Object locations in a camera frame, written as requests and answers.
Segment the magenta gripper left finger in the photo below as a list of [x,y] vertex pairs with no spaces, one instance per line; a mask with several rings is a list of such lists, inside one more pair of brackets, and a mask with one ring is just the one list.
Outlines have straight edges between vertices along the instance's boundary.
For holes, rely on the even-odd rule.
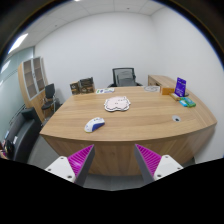
[[94,156],[94,146],[90,145],[68,157],[58,157],[46,168],[46,171],[83,186]]

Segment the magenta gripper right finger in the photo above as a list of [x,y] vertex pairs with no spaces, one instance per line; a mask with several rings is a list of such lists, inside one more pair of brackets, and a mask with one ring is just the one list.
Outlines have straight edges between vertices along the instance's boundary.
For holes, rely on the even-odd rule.
[[152,183],[182,169],[182,166],[171,156],[160,156],[139,144],[134,147],[134,155],[145,184]]

